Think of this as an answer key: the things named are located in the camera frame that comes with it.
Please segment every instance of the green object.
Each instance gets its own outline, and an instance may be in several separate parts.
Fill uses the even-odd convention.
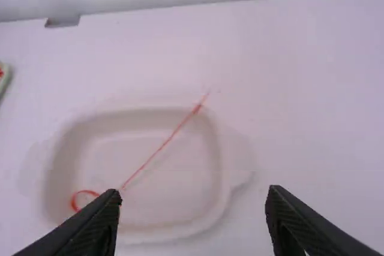
[[[11,69],[9,66],[0,62],[0,99],[11,79]]]

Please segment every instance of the white dish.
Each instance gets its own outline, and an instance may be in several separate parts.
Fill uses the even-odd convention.
[[[190,110],[106,110],[72,123],[50,156],[44,194],[49,219],[59,224],[71,216],[70,197],[78,190],[119,188]],[[248,152],[233,131],[201,109],[122,193],[118,241],[160,242],[209,228],[231,191],[250,178]]]

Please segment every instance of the white table surface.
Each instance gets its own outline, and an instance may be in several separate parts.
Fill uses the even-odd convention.
[[[384,0],[256,0],[0,23],[0,247],[50,231],[35,147],[95,103],[189,93],[253,147],[255,177],[210,230],[117,255],[272,255],[280,184],[384,253]]]

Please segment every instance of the red string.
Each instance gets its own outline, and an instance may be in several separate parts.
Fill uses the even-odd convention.
[[[161,146],[144,162],[143,165],[140,166],[139,169],[137,169],[122,185],[121,185],[121,190],[125,190],[125,188],[127,187],[127,185],[142,171],[144,170],[144,168],[155,158],[155,156],[161,151],[164,149],[164,147],[174,138],[174,136],[181,130],[181,128],[194,116],[196,115],[199,110],[202,108],[203,106],[203,103],[204,101],[207,99],[209,95],[209,92],[207,94],[205,94],[202,99],[200,100],[200,102],[192,109],[191,112],[189,112],[188,115],[186,115],[186,117],[180,122],[180,124],[175,128],[175,130],[173,130],[173,132],[171,133],[171,135],[163,142],[163,144],[161,144]],[[81,194],[81,193],[86,193],[86,194],[90,194],[92,195],[93,197],[99,197],[100,194],[93,191],[93,190],[80,190],[80,191],[77,191],[75,192],[72,197],[71,197],[71,201],[70,201],[70,204],[71,204],[71,208],[75,211],[75,212],[78,212],[80,209],[76,203],[76,197],[78,194]]]

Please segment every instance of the small object at edge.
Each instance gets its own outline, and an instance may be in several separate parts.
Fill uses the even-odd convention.
[[[0,62],[0,100],[7,88],[7,85],[11,79],[11,70],[8,65]]]

